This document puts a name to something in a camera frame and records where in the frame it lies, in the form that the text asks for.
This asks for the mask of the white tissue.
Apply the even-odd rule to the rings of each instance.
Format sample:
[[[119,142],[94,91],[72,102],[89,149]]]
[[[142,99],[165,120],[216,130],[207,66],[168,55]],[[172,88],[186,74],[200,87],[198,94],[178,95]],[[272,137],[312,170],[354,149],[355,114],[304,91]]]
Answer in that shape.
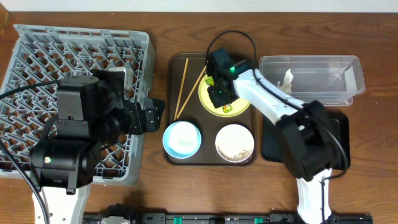
[[[282,90],[284,93],[291,95],[292,94],[292,81],[294,79],[294,75],[291,72],[291,69],[288,69],[285,73],[283,84],[280,84],[280,81],[277,82],[277,87]]]

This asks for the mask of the green snack wrapper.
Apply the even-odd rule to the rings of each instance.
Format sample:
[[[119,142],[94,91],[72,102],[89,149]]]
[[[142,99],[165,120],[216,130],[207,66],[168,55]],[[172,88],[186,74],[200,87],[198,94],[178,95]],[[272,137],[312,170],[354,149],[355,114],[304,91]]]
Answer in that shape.
[[[212,77],[207,78],[205,80],[205,83],[208,87],[215,86],[215,83],[214,83],[214,80]],[[226,105],[223,105],[223,107],[222,107],[223,113],[229,113],[232,109],[233,109],[233,107],[231,106],[231,104],[226,104]]]

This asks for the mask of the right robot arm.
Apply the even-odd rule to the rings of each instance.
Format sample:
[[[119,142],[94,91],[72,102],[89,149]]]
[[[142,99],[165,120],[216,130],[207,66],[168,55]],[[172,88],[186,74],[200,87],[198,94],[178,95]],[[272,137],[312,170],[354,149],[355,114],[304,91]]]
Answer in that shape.
[[[217,108],[240,98],[275,127],[282,162],[296,178],[297,213],[305,223],[325,223],[331,216],[328,184],[333,168],[348,168],[347,155],[333,135],[326,108],[317,100],[298,100],[268,81],[251,62],[235,62],[224,49],[207,50],[206,69],[214,80],[208,94]]]

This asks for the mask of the white bowl with food scraps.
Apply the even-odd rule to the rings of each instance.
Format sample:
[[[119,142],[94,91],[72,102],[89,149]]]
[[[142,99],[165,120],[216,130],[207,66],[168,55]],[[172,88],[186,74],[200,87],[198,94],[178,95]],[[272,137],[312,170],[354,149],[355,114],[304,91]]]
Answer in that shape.
[[[215,137],[217,153],[226,161],[243,162],[254,152],[254,137],[248,128],[229,124],[221,128]]]

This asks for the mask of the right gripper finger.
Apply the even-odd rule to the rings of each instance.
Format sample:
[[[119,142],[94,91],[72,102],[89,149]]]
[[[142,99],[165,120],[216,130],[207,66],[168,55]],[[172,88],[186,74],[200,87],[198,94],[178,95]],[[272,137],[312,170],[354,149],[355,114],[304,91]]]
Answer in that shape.
[[[224,106],[224,96],[223,96],[223,92],[221,91],[221,89],[216,86],[209,86],[207,88],[207,92],[209,94],[210,100],[213,103],[213,106],[215,108],[220,108],[222,106]]]
[[[239,96],[234,90],[234,86],[231,84],[221,84],[221,102],[220,106],[228,105],[236,101]]]

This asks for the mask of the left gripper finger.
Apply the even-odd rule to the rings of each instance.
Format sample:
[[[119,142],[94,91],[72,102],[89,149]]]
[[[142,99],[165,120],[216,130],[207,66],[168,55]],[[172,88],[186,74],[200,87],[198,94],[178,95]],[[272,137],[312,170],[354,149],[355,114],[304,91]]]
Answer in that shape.
[[[161,117],[165,109],[165,101],[156,98],[144,98],[144,109],[146,114],[152,113]]]
[[[156,109],[145,109],[146,131],[155,132],[160,127],[161,114]]]

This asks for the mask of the wooden chopstick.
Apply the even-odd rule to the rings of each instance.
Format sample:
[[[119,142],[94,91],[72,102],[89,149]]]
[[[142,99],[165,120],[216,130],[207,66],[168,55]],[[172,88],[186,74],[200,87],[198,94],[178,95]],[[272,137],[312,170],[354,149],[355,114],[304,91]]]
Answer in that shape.
[[[178,111],[178,113],[177,113],[175,119],[178,119],[178,118],[180,117],[180,115],[182,114],[182,112],[184,111],[184,109],[185,109],[187,103],[189,102],[189,99],[191,98],[191,96],[192,96],[192,94],[193,94],[195,88],[198,86],[198,84],[199,84],[199,82],[201,81],[202,77],[204,76],[205,72],[206,72],[206,66],[203,67],[203,70],[201,71],[201,74],[198,76],[198,78],[197,78],[197,80],[196,80],[194,86],[193,86],[192,89],[190,90],[190,92],[189,92],[189,94],[188,94],[186,100],[184,101],[184,103],[183,103],[181,109]]]
[[[177,115],[178,115],[178,109],[179,109],[179,106],[180,106],[180,100],[181,100],[181,96],[182,96],[182,91],[183,91],[183,86],[184,86],[184,82],[185,82],[185,76],[186,76],[186,72],[187,72],[188,63],[189,63],[189,58],[187,57],[186,61],[185,61],[185,66],[184,66],[183,75],[182,75],[182,81],[181,81],[181,85],[180,85],[180,89],[179,89],[179,93],[178,93],[174,120],[177,119]]]

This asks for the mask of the light blue bowl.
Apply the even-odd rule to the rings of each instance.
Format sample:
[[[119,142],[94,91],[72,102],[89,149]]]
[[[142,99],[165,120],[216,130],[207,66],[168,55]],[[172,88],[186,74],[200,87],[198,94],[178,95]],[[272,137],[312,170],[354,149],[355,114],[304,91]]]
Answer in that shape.
[[[192,154],[191,156],[187,156],[187,157],[181,156],[180,154],[177,154],[177,153],[173,152],[173,150],[171,150],[171,148],[169,147],[169,144],[167,143],[167,140],[168,140],[168,137],[169,137],[168,127],[164,131],[164,135],[163,135],[163,138],[162,138],[163,147],[164,147],[164,149],[165,149],[165,151],[166,151],[166,153],[168,155],[170,155],[170,156],[172,156],[173,158],[176,158],[176,159],[187,159],[189,157],[192,157],[199,150],[199,148],[201,146],[201,134],[200,134],[199,129],[196,126],[195,127],[197,128],[197,131],[198,131],[198,147],[197,147],[197,149],[196,149],[194,154]]]

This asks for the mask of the white cup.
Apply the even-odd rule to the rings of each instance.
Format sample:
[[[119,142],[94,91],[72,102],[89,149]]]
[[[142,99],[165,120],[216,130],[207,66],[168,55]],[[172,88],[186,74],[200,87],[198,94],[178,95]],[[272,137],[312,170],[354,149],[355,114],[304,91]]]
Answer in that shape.
[[[173,152],[187,157],[195,153],[198,147],[197,128],[187,121],[178,121],[168,127],[167,143]]]

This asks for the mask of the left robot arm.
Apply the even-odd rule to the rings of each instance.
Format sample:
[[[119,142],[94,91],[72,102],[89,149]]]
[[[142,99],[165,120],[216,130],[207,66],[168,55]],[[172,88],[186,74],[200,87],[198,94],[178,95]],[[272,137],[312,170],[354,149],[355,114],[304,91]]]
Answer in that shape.
[[[159,129],[164,100],[124,99],[121,77],[78,76],[58,81],[58,116],[30,150],[36,223],[81,223],[95,167],[120,136]]]

